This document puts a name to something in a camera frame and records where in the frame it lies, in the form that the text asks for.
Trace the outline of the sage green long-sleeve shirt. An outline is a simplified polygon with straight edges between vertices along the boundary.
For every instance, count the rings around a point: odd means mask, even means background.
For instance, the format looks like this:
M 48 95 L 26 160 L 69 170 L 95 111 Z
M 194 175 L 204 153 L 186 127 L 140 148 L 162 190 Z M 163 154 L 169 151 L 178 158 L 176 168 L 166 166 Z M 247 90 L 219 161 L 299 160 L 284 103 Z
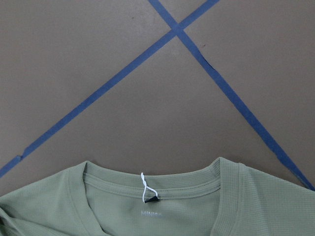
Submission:
M 315 193 L 217 158 L 140 176 L 85 161 L 0 199 L 3 236 L 312 236 Z

